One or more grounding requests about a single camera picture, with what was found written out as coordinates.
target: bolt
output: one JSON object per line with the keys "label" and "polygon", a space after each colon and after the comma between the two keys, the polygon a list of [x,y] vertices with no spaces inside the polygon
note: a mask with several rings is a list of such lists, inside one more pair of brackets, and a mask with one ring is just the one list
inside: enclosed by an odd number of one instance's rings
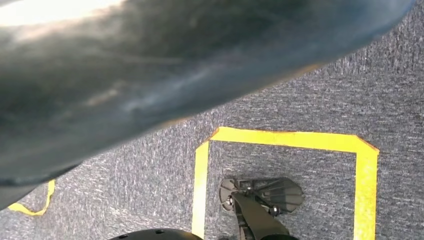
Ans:
{"label": "bolt", "polygon": [[232,206],[233,203],[234,203],[233,197],[229,196],[225,202],[226,202],[226,204]]}

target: floor marking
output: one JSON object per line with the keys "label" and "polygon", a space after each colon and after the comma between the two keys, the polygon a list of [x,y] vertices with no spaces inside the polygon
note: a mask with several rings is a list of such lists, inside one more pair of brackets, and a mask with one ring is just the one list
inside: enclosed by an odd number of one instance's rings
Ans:
{"label": "floor marking", "polygon": [[44,215],[44,213],[46,213],[47,208],[50,205],[50,198],[52,197],[54,192],[55,192],[55,180],[53,179],[53,180],[48,182],[47,198],[45,200],[44,207],[40,211],[35,211],[35,212],[31,211],[27,207],[25,207],[24,205],[17,203],[17,202],[13,203],[12,205],[10,205],[7,208],[12,210],[12,211],[21,212],[21,213],[29,215],[29,216],[42,216],[42,215]]}
{"label": "floor marking", "polygon": [[354,240],[375,240],[377,166],[380,151],[356,135],[323,132],[278,132],[219,127],[196,149],[191,231],[205,238],[209,141],[264,144],[356,153]]}

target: yellow tape square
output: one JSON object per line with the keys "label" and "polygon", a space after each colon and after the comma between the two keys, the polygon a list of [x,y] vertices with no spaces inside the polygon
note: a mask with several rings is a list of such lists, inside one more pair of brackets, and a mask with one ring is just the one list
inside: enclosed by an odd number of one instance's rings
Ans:
{"label": "yellow tape square", "polygon": [[278,132],[219,127],[196,149],[191,231],[204,239],[209,141],[264,144],[356,153],[354,240],[375,240],[377,167],[380,151],[356,135],[323,132]]}

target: gray carpet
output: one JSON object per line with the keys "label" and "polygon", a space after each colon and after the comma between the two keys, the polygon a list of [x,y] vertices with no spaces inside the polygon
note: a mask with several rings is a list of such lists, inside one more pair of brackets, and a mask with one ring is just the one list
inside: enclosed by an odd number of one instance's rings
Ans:
{"label": "gray carpet", "polygon": [[[57,180],[41,217],[0,211],[5,240],[97,240],[146,228],[191,230],[194,152],[218,126],[356,134],[380,149],[379,240],[424,235],[424,0],[390,34],[313,73],[248,95],[88,159]],[[355,156],[213,142],[207,240],[235,236],[217,200],[225,176],[290,177],[306,201],[280,220],[302,240],[353,238]],[[22,202],[44,204],[46,186]]]}

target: black mount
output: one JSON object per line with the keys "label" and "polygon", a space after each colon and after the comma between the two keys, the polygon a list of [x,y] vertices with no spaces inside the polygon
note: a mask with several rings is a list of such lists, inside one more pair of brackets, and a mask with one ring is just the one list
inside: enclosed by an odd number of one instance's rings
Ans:
{"label": "black mount", "polygon": [[240,240],[296,240],[276,216],[291,213],[304,201],[299,185],[288,178],[224,179],[223,208],[235,212]]}

